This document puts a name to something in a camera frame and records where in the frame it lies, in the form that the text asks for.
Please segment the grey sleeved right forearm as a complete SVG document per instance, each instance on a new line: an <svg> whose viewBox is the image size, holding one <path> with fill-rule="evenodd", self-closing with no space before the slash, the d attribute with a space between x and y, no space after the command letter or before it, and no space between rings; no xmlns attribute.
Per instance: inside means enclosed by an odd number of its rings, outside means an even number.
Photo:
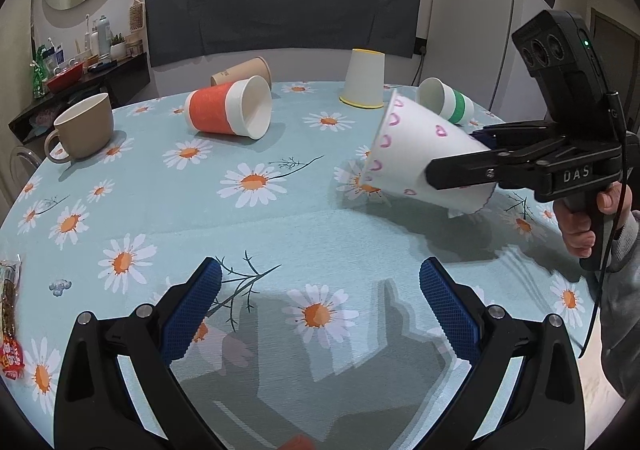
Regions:
<svg viewBox="0 0 640 450"><path fill-rule="evenodd" d="M639 212L631 212L613 242L601 298L602 368L627 398L639 386Z"/></svg>

